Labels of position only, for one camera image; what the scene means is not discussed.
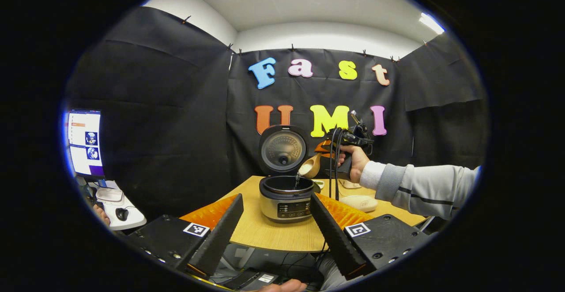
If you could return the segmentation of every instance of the table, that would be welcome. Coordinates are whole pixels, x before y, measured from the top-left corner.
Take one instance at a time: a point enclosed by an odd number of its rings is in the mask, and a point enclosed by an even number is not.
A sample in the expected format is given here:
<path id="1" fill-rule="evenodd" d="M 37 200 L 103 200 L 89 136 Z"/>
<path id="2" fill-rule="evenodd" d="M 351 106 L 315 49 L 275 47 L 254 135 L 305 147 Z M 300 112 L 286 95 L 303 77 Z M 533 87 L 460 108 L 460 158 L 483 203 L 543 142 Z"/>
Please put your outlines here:
<path id="1" fill-rule="evenodd" d="M 117 186 L 116 182 L 114 181 L 105 181 L 106 187 L 111 189 L 120 188 Z M 94 187 L 98 189 L 99 187 L 94 183 L 89 183 L 88 186 Z M 104 212 L 107 214 L 109 218 L 109 228 L 110 230 L 117 231 L 117 230 L 125 230 L 130 228 L 135 228 L 139 226 L 143 226 L 147 223 L 147 219 L 143 213 L 135 207 L 132 202 L 125 196 L 124 193 L 124 202 L 121 205 L 116 205 L 115 203 L 111 203 L 105 200 L 101 200 L 97 198 L 97 200 L 101 201 L 104 204 Z M 128 217 L 121 221 L 116 217 L 116 208 L 127 208 L 129 210 Z"/>
<path id="2" fill-rule="evenodd" d="M 220 199 L 241 193 L 244 200 L 244 213 L 238 222 L 230 242 L 260 248 L 264 250 L 276 250 L 287 252 L 319 252 L 324 243 L 321 234 L 313 217 L 293 224 L 279 224 L 271 221 L 261 212 L 259 182 L 263 176 L 252 176 L 240 184 L 234 190 Z M 323 195 L 328 195 L 329 180 L 324 181 L 321 190 Z M 331 184 L 332 192 L 335 191 L 335 180 Z M 349 195 L 369 195 L 375 197 L 375 190 L 361 187 L 358 189 L 347 189 L 339 185 L 339 196 Z M 411 214 L 402 208 L 394 207 L 390 202 L 378 200 L 379 204 L 373 212 L 369 212 L 373 217 L 383 214 L 391 214 L 404 221 L 410 226 L 422 222 L 425 218 L 417 214 Z"/>

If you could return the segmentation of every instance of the letter f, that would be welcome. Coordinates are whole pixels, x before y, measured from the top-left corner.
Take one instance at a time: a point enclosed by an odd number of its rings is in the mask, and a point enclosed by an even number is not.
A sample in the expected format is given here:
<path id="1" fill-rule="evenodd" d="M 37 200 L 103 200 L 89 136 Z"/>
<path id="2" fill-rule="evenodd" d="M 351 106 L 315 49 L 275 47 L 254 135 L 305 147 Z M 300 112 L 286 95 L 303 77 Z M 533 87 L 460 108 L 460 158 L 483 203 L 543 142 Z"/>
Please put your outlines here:
<path id="1" fill-rule="evenodd" d="M 269 77 L 269 75 L 275 75 L 273 64 L 276 62 L 277 61 L 273 57 L 269 57 L 256 63 L 255 65 L 251 65 L 248 68 L 249 71 L 253 71 L 255 77 L 257 78 L 257 81 L 259 82 L 257 89 L 263 89 L 275 82 L 275 80 Z"/>

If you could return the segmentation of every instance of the stainless steel rice cooker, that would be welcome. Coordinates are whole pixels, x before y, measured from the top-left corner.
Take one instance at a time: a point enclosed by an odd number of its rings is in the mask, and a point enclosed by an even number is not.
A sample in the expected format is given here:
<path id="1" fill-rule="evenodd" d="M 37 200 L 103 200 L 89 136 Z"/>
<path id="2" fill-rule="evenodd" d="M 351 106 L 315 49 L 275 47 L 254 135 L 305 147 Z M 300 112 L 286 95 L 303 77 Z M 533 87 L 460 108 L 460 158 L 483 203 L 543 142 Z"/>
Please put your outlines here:
<path id="1" fill-rule="evenodd" d="M 310 218 L 310 196 L 320 192 L 311 179 L 297 177 L 308 149 L 305 132 L 293 125 L 274 125 L 260 139 L 260 166 L 267 175 L 260 180 L 261 212 L 276 222 Z"/>

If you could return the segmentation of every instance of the white wall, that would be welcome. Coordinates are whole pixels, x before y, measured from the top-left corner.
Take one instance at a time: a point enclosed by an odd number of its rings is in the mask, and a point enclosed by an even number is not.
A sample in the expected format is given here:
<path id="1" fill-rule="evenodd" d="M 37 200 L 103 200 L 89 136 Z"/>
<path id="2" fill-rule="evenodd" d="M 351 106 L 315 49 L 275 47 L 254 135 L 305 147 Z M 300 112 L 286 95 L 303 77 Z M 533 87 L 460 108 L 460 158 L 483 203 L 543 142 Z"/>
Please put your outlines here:
<path id="1" fill-rule="evenodd" d="M 149 0 L 143 6 L 160 9 L 188 22 L 228 45 L 234 43 L 236 29 L 203 0 Z"/>
<path id="2" fill-rule="evenodd" d="M 337 49 L 394 59 L 404 57 L 423 44 L 398 34 L 372 27 L 334 22 L 274 24 L 238 33 L 236 52 L 259 49 Z"/>
<path id="3" fill-rule="evenodd" d="M 372 27 L 334 22 L 294 22 L 236 31 L 203 0 L 149 0 L 153 7 L 185 19 L 238 52 L 260 49 L 337 49 L 394 59 L 404 57 L 422 44 Z"/>

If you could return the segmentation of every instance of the ceiling light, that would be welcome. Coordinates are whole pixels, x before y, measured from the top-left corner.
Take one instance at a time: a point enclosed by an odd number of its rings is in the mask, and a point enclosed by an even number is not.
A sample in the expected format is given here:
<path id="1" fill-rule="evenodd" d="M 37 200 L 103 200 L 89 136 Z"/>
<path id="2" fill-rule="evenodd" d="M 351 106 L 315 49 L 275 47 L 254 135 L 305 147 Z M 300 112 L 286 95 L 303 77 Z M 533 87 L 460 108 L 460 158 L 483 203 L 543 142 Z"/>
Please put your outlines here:
<path id="1" fill-rule="evenodd" d="M 420 17 L 420 22 L 426 24 L 426 26 L 434 30 L 438 35 L 445 31 L 431 16 L 424 13 L 422 13 L 422 17 Z"/>

